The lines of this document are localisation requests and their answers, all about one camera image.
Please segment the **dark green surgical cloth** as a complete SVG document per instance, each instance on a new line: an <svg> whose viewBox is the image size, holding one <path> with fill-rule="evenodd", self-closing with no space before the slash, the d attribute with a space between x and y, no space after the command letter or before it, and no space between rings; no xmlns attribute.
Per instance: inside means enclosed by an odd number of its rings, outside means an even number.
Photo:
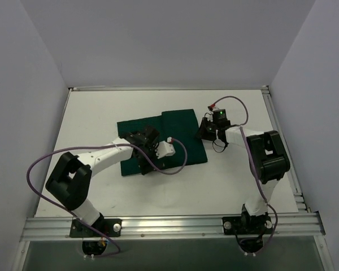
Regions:
<svg viewBox="0 0 339 271"><path fill-rule="evenodd" d="M142 131L146 126L152 126L159 132L159 141L174 137L186 147L188 159L186 165L203 164L208 161L202 141L195 137L198 131L198 121L193 109L163 111L161 115L117 122L118 135ZM156 166L160 169L171 169L183 165L185 154L183 148L174 144L176 153L159 159ZM121 176L140 174L136 158L120 162Z"/></svg>

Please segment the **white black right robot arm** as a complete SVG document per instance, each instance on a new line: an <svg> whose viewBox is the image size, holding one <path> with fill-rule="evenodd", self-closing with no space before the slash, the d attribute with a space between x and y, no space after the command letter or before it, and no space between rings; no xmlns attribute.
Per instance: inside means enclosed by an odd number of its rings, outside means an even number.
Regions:
<svg viewBox="0 0 339 271"><path fill-rule="evenodd" d="M290 160L279 132L259 132L231 125L228 120L214 123L203 117L196 137L214 142L217 139L228 145L237 145L247 151L251 174L258 191L243 205L247 212L240 218L240 228L252 233L260 226L258 216L265 215L277 183L290 169Z"/></svg>

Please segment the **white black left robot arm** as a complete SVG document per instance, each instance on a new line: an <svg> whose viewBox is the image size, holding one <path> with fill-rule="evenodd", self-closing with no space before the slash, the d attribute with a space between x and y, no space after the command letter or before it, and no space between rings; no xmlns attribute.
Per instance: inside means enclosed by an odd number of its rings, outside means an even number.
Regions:
<svg viewBox="0 0 339 271"><path fill-rule="evenodd" d="M83 221L82 230L88 236L96 237L103 229L103 215L88 199L90 180L108 167L131 158L137 160L141 174L153 171L159 135L155 128L146 126L142 131L124 133L105 149L78 155L65 152L56 163L46 190Z"/></svg>

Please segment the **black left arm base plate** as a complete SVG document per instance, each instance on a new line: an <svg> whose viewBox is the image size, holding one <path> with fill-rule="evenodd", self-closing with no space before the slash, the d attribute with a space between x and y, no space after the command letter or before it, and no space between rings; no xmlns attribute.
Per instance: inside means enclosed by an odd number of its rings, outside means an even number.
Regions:
<svg viewBox="0 0 339 271"><path fill-rule="evenodd" d="M122 220L119 218L100 217L92 227L108 237L119 237L121 235ZM78 219L73 219L69 237L70 238L91 238L100 237L96 231L84 226Z"/></svg>

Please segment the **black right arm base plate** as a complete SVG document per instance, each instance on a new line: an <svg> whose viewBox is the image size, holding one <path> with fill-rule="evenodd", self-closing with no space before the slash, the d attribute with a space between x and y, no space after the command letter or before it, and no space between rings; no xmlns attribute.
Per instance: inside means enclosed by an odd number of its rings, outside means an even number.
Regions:
<svg viewBox="0 0 339 271"><path fill-rule="evenodd" d="M225 235L263 235L270 234L273 230L268 212L250 216L244 211L239 216L224 216L221 219Z"/></svg>

